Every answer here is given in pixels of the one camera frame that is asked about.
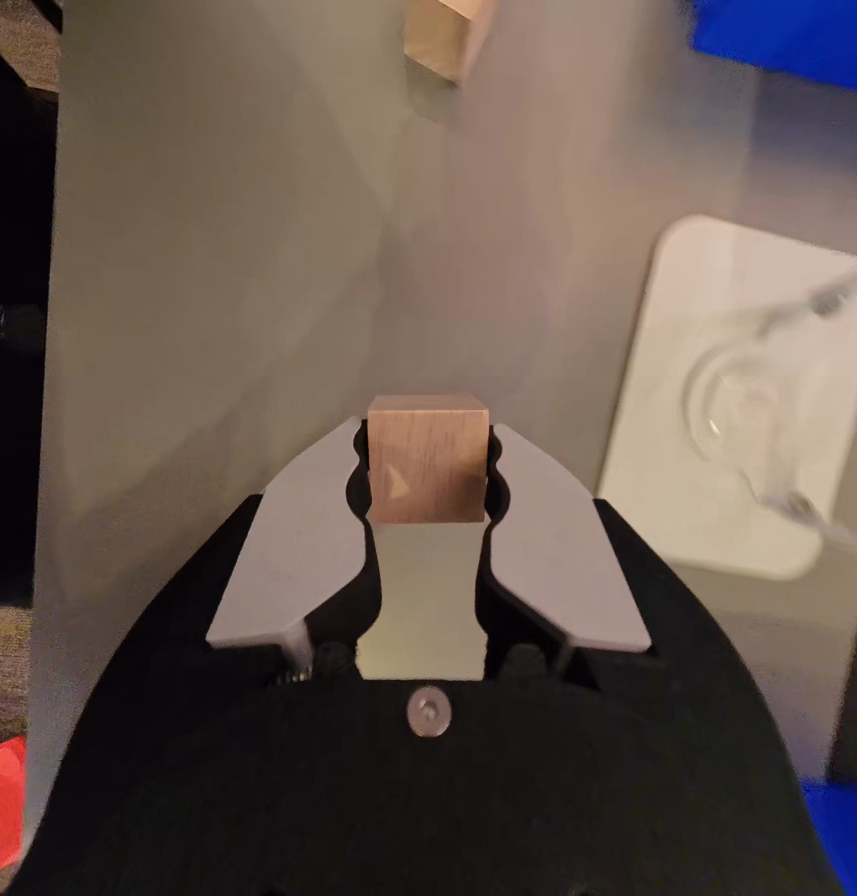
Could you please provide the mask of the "wooden cube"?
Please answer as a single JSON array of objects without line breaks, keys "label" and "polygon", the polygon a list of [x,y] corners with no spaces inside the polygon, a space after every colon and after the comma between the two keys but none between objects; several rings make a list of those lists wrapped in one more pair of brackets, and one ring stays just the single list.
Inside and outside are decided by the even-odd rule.
[{"label": "wooden cube", "polygon": [[403,26],[405,56],[457,87],[478,60],[498,1],[409,1]]},{"label": "wooden cube", "polygon": [[382,395],[367,410],[370,520],[485,520],[488,408],[468,394]]}]

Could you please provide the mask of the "red plastic object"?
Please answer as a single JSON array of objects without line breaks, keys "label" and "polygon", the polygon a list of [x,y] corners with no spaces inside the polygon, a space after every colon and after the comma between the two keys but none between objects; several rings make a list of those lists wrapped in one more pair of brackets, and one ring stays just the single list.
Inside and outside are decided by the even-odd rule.
[{"label": "red plastic object", "polygon": [[21,857],[26,752],[25,735],[0,744],[0,872]]}]

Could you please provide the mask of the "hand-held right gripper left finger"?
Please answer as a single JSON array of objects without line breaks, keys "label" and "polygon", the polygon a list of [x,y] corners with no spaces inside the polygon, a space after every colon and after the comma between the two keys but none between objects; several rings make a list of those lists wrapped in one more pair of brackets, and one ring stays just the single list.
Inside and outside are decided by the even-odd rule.
[{"label": "hand-held right gripper left finger", "polygon": [[311,666],[323,644],[355,651],[382,588],[366,420],[351,418],[268,484],[207,633],[213,648],[277,645]]}]

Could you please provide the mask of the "white tray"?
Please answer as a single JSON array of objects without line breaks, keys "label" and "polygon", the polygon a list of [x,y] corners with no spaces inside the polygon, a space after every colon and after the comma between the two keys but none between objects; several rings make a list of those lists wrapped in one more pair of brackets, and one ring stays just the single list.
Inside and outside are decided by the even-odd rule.
[{"label": "white tray", "polygon": [[[735,473],[695,451],[681,415],[686,376],[703,353],[748,334],[765,309],[854,270],[853,254],[705,216],[681,218],[659,238],[599,495],[666,560],[788,581],[826,544],[857,553],[759,506]],[[817,470],[805,484],[823,512],[857,531],[836,516],[835,473]]]}]

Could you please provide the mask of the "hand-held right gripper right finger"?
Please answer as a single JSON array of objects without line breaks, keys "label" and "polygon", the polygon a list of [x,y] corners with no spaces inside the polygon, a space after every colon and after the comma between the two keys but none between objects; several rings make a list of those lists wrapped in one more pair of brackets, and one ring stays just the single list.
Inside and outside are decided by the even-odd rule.
[{"label": "hand-held right gripper right finger", "polygon": [[516,644],[535,644],[559,674],[579,650],[651,649],[591,492],[503,424],[488,443],[486,513],[476,617],[488,666],[500,667]]}]

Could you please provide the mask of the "blue plastic bin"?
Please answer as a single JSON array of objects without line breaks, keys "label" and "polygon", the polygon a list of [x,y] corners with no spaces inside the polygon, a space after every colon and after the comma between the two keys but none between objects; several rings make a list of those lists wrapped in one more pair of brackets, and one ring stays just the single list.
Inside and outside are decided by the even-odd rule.
[{"label": "blue plastic bin", "polygon": [[804,800],[829,861],[848,895],[857,895],[857,785],[804,778]]},{"label": "blue plastic bin", "polygon": [[857,91],[857,1],[693,1],[691,47]]}]

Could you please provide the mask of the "dark furniture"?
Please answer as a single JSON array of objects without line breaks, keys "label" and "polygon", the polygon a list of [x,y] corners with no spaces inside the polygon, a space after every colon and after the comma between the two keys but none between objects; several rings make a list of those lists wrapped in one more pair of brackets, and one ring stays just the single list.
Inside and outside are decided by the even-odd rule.
[{"label": "dark furniture", "polygon": [[31,607],[57,104],[0,55],[0,606]]}]

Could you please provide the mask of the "clear plastic cup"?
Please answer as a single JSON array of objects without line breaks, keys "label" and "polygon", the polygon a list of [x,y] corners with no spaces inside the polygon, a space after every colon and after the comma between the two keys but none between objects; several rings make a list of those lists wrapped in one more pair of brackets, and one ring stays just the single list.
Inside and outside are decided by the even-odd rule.
[{"label": "clear plastic cup", "polygon": [[857,531],[805,484],[843,475],[857,432],[857,270],[765,309],[746,335],[703,353],[681,394],[695,451],[730,469],[755,502],[857,551]]}]

